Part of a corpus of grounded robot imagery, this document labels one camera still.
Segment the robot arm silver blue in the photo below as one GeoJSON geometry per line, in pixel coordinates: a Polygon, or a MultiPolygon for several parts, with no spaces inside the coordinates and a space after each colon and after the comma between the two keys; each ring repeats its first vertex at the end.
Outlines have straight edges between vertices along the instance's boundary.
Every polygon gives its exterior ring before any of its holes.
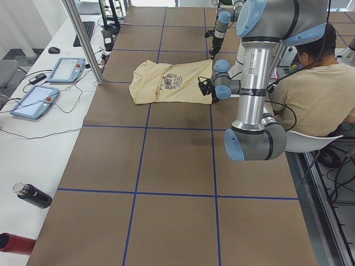
{"type": "Polygon", "coordinates": [[[232,9],[221,7],[217,4],[216,20],[213,30],[207,30],[205,38],[212,37],[212,48],[209,50],[209,54],[212,60],[219,53],[226,32],[230,27],[230,24],[237,22],[241,9],[245,1],[232,1],[232,9]]]}
{"type": "Polygon", "coordinates": [[[273,72],[272,52],[282,43],[297,46],[319,40],[328,21],[329,1],[237,1],[236,34],[245,50],[241,80],[229,63],[215,62],[211,85],[217,98],[239,95],[236,120],[225,131],[225,149],[235,161],[272,160],[286,147],[286,132],[265,107],[273,72]]]}

